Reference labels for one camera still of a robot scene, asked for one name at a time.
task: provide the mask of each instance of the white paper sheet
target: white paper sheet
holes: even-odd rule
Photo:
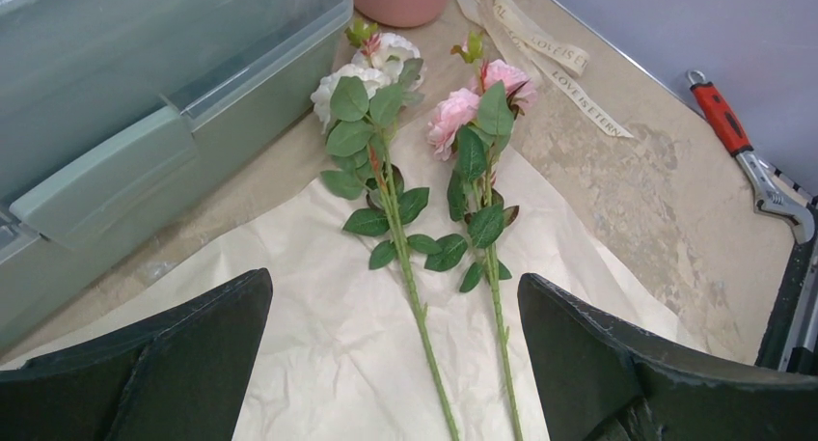
[[[407,233],[438,237],[458,230],[446,202],[453,163],[431,159],[424,124],[420,118],[405,126],[392,150],[407,188],[432,187],[429,207]],[[497,188],[508,204],[521,206],[517,222],[500,239],[499,254],[514,274],[501,287],[526,439],[548,435],[520,326],[516,294],[521,274],[538,273],[609,313],[701,349],[678,317],[588,233],[561,195],[511,149],[500,164]],[[3,368],[17,368],[27,358],[87,341],[266,267],[273,278],[273,301],[234,439],[446,440],[396,263],[368,271],[369,251],[377,240],[341,232],[346,217],[363,205],[363,199],[341,200],[313,181],[287,203],[210,242],[107,316]],[[461,439],[512,439],[488,287],[457,292],[468,262],[443,274],[423,270],[419,255],[413,262]]]

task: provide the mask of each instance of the plastic storage box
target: plastic storage box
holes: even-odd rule
[[[0,0],[0,348],[303,115],[351,0]]]

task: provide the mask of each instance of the countertop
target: countertop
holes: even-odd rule
[[[720,357],[752,363],[793,245],[788,227],[752,211],[752,189],[709,125],[551,0],[514,0],[591,58],[579,79],[634,139],[604,135],[546,81],[515,129],[519,153],[688,330]],[[454,0],[435,22],[398,31],[426,60],[433,108],[471,73],[455,56],[470,24]],[[341,44],[336,63],[352,50]],[[218,190],[85,289],[0,362],[86,325],[146,289],[213,238],[296,195],[331,167],[306,115]]]

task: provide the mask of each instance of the adjustable wrench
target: adjustable wrench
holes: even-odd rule
[[[781,192],[770,180],[736,114],[713,83],[708,82],[699,70],[688,71],[687,78],[707,122],[750,179],[755,191],[755,212],[783,219],[792,229],[797,243],[809,242],[815,233],[812,213]]]

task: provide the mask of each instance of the red wrench handle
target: red wrench handle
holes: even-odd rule
[[[730,156],[752,151],[750,139],[739,123],[738,117],[712,82],[696,82],[691,86],[691,92],[698,106],[704,111],[707,122],[730,152]]]

